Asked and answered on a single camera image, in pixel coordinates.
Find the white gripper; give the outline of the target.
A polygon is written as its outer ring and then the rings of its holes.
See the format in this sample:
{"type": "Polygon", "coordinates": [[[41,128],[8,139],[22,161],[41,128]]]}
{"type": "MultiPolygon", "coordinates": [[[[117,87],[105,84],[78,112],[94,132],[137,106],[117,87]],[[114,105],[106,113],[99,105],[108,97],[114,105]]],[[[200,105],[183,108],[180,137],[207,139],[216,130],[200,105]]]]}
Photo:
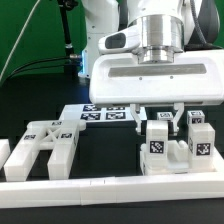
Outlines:
{"type": "Polygon", "coordinates": [[[135,24],[98,41],[90,100],[130,105],[142,134],[140,105],[174,104],[171,133],[179,132],[184,104],[224,102],[224,49],[184,51],[180,24],[135,24]]]}

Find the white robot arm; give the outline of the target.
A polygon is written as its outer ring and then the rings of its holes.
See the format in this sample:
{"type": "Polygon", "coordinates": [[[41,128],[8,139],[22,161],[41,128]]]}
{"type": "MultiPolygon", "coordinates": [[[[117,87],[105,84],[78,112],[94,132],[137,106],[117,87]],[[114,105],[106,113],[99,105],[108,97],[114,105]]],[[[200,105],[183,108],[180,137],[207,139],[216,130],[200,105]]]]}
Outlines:
{"type": "Polygon", "coordinates": [[[82,0],[89,36],[84,67],[90,100],[141,107],[172,106],[174,131],[186,106],[224,102],[224,48],[214,0],[82,0]]]}

